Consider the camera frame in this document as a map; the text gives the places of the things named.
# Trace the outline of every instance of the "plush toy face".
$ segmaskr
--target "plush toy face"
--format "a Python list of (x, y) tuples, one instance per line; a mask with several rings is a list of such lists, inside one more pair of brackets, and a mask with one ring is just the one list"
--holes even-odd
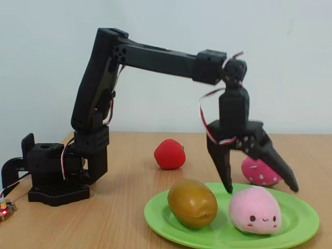
[(244, 232), (274, 234), (281, 228), (281, 211), (276, 199), (263, 187), (236, 193), (229, 206), (233, 224)]

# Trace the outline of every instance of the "toy fruit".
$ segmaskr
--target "toy fruit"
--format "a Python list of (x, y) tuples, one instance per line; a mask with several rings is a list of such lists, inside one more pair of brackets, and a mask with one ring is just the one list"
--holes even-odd
[(205, 227), (217, 216), (218, 203), (214, 194), (205, 184), (194, 179), (175, 183), (167, 200), (177, 220), (190, 228)]
[(246, 158), (241, 166), (242, 173), (248, 181), (258, 186), (274, 185), (282, 180), (267, 164), (261, 160)]
[(178, 169), (186, 161), (184, 147), (174, 139), (164, 140), (155, 150), (154, 156), (164, 170)]
[(260, 186), (233, 195), (229, 215), (235, 227), (243, 232), (274, 234), (281, 228), (279, 204), (269, 191)]

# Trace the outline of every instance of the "brown egg-shaped toy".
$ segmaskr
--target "brown egg-shaped toy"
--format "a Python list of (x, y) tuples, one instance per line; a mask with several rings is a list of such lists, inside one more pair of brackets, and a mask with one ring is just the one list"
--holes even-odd
[(195, 179), (182, 179), (168, 193), (174, 216), (187, 227), (199, 229), (217, 216), (218, 203), (211, 190)]

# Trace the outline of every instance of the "green plate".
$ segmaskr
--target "green plate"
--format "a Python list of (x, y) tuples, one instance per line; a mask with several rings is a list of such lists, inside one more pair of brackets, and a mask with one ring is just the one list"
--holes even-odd
[[(221, 183), (206, 185), (218, 201), (217, 217), (209, 226), (192, 230), (179, 223), (168, 206), (168, 191), (165, 191), (154, 196), (145, 206), (144, 215), (149, 227), (170, 241), (201, 249), (291, 248), (310, 240), (319, 228), (319, 217), (309, 205), (289, 194), (268, 189), (281, 208), (281, 229), (272, 236), (242, 233), (229, 218), (228, 205), (232, 195)], [(233, 184), (233, 193), (250, 187)]]

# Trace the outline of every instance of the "white wall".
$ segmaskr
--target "white wall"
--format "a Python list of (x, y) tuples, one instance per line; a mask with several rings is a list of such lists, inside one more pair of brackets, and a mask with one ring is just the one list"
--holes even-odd
[[(244, 50), (250, 118), (263, 120), (272, 133), (332, 133), (331, 8), (328, 0), (3, 1), (0, 165), (21, 155), (21, 139), (29, 132), (37, 142), (59, 142), (71, 131), (75, 96), (99, 27), (193, 54)], [(110, 128), (203, 132), (198, 99), (211, 89), (127, 67)], [(204, 103), (208, 121), (218, 115), (216, 101)]]

